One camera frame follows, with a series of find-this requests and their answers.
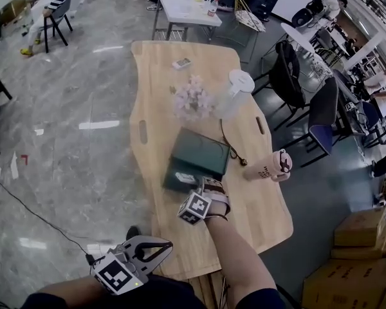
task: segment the dark shirt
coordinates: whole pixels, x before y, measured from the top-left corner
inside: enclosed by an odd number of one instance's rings
[[[67,309],[65,300],[50,294],[32,294],[21,309]],[[191,285],[164,277],[152,276],[142,287],[124,295],[107,295],[86,309],[96,308],[154,308],[154,309],[205,309],[194,295]],[[278,291],[267,288],[244,297],[237,309],[284,309]]]

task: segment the green box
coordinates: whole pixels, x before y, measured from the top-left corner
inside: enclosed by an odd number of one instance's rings
[[[164,188],[189,193],[197,185],[183,183],[176,173],[221,181],[226,174],[230,147],[186,128],[181,128],[169,159]]]

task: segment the wrist strap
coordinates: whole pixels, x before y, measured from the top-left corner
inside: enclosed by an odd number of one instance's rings
[[[222,218],[222,219],[225,219],[226,221],[227,220],[227,217],[222,215],[222,214],[207,214],[205,219],[210,219],[210,218]]]

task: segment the white table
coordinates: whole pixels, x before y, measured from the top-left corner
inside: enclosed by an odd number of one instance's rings
[[[333,41],[336,42],[336,44],[339,46],[339,48],[346,54],[348,54],[345,43],[346,39],[342,37],[342,35],[337,32],[336,30],[333,30],[332,32],[329,32],[330,36],[332,37]]]
[[[222,23],[217,15],[213,17],[207,15],[208,3],[204,0],[202,0],[202,2],[197,2],[195,0],[159,0],[156,17],[154,19],[152,40],[154,40],[156,32],[159,31],[156,27],[161,6],[163,6],[169,22],[169,27],[167,28],[167,34],[165,36],[166,41],[170,40],[172,27],[177,24],[184,27],[183,37],[180,37],[183,41],[187,40],[188,27],[195,25],[209,27],[208,41],[210,42],[214,30],[221,26]]]
[[[291,27],[290,25],[286,23],[280,24],[283,28],[283,30],[294,40],[299,44],[303,49],[307,50],[309,53],[314,54],[315,49],[311,45],[311,43],[306,39],[304,35],[302,35],[298,30]]]

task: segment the red object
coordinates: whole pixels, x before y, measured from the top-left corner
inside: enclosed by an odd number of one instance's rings
[[[28,164],[28,155],[27,154],[22,154],[21,156],[20,156],[22,159],[26,159],[26,165]]]

